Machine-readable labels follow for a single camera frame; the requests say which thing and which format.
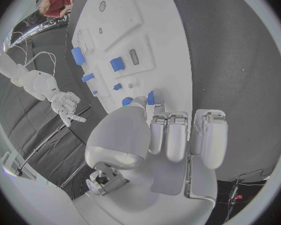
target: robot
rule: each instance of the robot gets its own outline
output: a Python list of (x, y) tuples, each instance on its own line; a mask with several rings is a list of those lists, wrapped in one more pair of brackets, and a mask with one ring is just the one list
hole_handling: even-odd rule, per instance
[[(66, 126), (71, 119), (86, 121), (74, 115), (80, 99), (60, 91), (52, 75), (28, 71), (4, 52), (0, 72), (35, 98), (48, 99)], [(147, 106), (154, 106), (149, 126)], [(189, 140), (188, 116), (166, 111), (163, 93), (155, 89), (128, 99), (97, 125), (85, 148), (85, 161), (95, 169), (86, 180), (89, 191), (73, 201), (89, 224), (207, 221), (216, 204), (215, 169), (225, 157), (228, 125), (223, 111), (199, 109)]]

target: blue button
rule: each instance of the blue button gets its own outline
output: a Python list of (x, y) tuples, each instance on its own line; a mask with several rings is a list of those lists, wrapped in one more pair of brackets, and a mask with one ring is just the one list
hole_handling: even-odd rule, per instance
[(148, 105), (154, 105), (153, 91), (148, 94)]
[(80, 47), (75, 47), (71, 50), (71, 53), (74, 57), (74, 60), (76, 62), (77, 65), (81, 66), (83, 63), (86, 62), (82, 52), (81, 52), (81, 49)]
[(121, 89), (121, 88), (122, 88), (122, 85), (120, 83), (113, 86), (113, 90), (116, 90), (116, 91)]
[(88, 80), (91, 80), (91, 79), (93, 79), (95, 76), (94, 76), (94, 74), (89, 74), (89, 75), (86, 75), (86, 76), (84, 76), (83, 78), (82, 78), (82, 82), (84, 82), (84, 83), (86, 83)]
[(127, 105), (131, 104), (132, 100), (133, 100), (132, 97), (125, 97), (122, 101), (122, 105), (127, 106)]
[(120, 57), (112, 59), (110, 61), (110, 64), (113, 68), (113, 71), (115, 71), (115, 72), (125, 68), (124, 63)]

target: metal rod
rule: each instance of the metal rod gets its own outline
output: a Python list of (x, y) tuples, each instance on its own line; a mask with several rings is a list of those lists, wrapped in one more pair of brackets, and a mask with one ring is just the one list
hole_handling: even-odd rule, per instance
[(71, 176), (69, 176), (67, 178), (67, 180), (65, 180), (61, 185), (60, 188), (62, 189), (65, 185), (67, 185), (69, 183), (69, 181), (87, 164), (87, 162), (85, 161), (84, 163), (81, 164), (80, 167), (78, 167)]
[[(76, 115), (80, 116), (81, 114), (83, 114), (84, 112), (86, 112), (87, 110), (89, 110), (92, 106), (88, 105), (86, 108), (82, 109), (80, 112), (78, 112)], [(25, 165), (28, 163), (28, 161), (58, 132), (60, 132), (66, 125), (63, 123), (61, 124), (54, 132), (52, 132), (40, 145), (37, 146), (37, 148), (35, 148), (33, 150), (33, 152), (26, 158), (26, 160), (17, 167), (15, 174), (18, 176), (21, 176), (22, 170), (25, 167)]]

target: person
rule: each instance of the person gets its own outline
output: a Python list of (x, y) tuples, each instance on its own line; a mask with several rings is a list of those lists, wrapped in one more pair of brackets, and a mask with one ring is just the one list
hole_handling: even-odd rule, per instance
[(38, 24), (43, 17), (63, 17), (69, 9), (73, 7), (75, 0), (43, 0), (38, 9), (29, 15), (24, 22), (27, 26), (33, 26)]

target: white robotic hand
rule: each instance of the white robotic hand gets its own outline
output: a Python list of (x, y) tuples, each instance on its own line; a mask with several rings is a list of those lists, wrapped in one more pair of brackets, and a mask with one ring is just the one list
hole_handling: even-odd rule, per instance
[(16, 64), (5, 52), (0, 54), (0, 73), (38, 100), (44, 101), (47, 98), (53, 111), (67, 127), (71, 125), (71, 120), (86, 121), (85, 118), (74, 115), (80, 98), (72, 92), (60, 91), (52, 75), (38, 70), (28, 71), (25, 66)]
[(86, 121), (85, 118), (74, 115), (77, 104), (80, 102), (80, 98), (74, 93), (58, 91), (51, 101), (51, 108), (55, 113), (59, 114), (67, 127), (71, 125), (71, 120), (83, 123)]

